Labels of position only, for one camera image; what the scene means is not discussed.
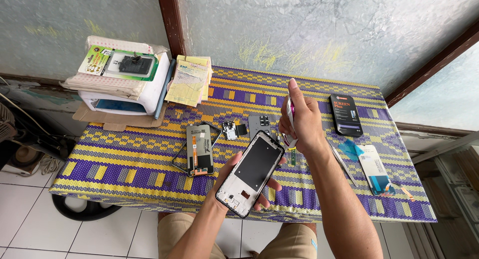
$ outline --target fingernail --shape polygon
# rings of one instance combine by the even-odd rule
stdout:
[[[291,89],[296,89],[296,88],[298,88],[298,84],[296,83],[295,78],[291,78],[291,79],[289,80],[289,87],[290,87]]]

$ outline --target patterned tablecloth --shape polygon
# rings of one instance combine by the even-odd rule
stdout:
[[[291,76],[213,66],[208,101],[196,108],[170,103],[159,128],[127,127],[123,132],[103,130],[90,123],[50,189],[51,193],[158,212],[196,212],[213,186],[218,170],[234,153],[244,150],[249,135],[228,141],[222,135],[213,147],[215,174],[188,177],[171,159],[185,142],[190,123],[207,121],[221,127],[224,121],[248,123],[248,115],[269,115],[277,134],[287,82]],[[338,148],[359,187],[352,189],[373,221],[435,222],[436,218],[416,170],[377,86],[325,79],[295,77],[305,96],[314,97],[322,112],[327,139],[338,146],[346,141],[333,128],[328,97],[332,93],[354,97],[364,135],[349,138],[357,145],[373,144],[392,182],[403,185],[416,201],[398,189],[392,197],[373,196],[359,161]],[[247,219],[273,222],[318,222],[321,210],[313,181],[302,154],[296,165],[277,169],[273,177],[283,189],[265,187],[271,202],[267,210],[252,211]],[[186,163],[186,157],[180,157]],[[230,218],[238,218],[228,213]]]

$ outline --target person's right hand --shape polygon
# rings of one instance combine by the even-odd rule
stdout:
[[[281,118],[279,119],[279,132],[290,134],[296,142],[296,149],[302,154],[318,152],[324,143],[324,132],[321,124],[321,112],[318,102],[310,97],[303,97],[303,93],[298,88],[296,80],[291,78],[288,84],[291,101],[295,105],[294,125],[296,132],[291,126],[286,113],[286,103],[288,96],[284,98],[281,108]]]

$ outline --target khaki shorts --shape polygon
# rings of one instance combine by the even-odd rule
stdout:
[[[161,219],[158,223],[159,259],[168,256],[173,246],[190,228],[193,220],[193,217],[185,213],[174,213]],[[261,251],[258,259],[315,259],[317,242],[316,235],[309,227],[301,224],[288,225]],[[224,258],[223,252],[215,243],[210,259]]]

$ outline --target person's left hand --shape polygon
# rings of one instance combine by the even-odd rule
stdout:
[[[238,152],[237,154],[235,154],[235,156],[231,157],[228,160],[228,162],[226,162],[226,164],[219,170],[219,174],[218,174],[218,178],[216,180],[216,184],[213,186],[213,188],[210,191],[210,192],[212,192],[213,197],[215,196],[219,187],[221,186],[221,184],[223,184],[223,182],[225,181],[226,177],[229,175],[231,170],[233,170],[233,167],[235,166],[235,164],[237,164],[241,160],[241,157],[243,157],[243,152]],[[284,164],[284,163],[286,163],[286,158],[283,157],[279,161],[279,165]],[[277,191],[281,191],[281,184],[279,184],[273,178],[269,179],[267,185],[270,188],[273,188]],[[220,201],[216,200],[216,198],[215,198],[215,201],[218,202],[221,205],[222,208],[224,208],[226,210],[228,209]],[[260,204],[263,205],[265,208],[268,208],[271,205],[263,194],[260,195],[260,197],[258,198],[258,201],[256,201],[253,208],[257,211],[261,210]]]

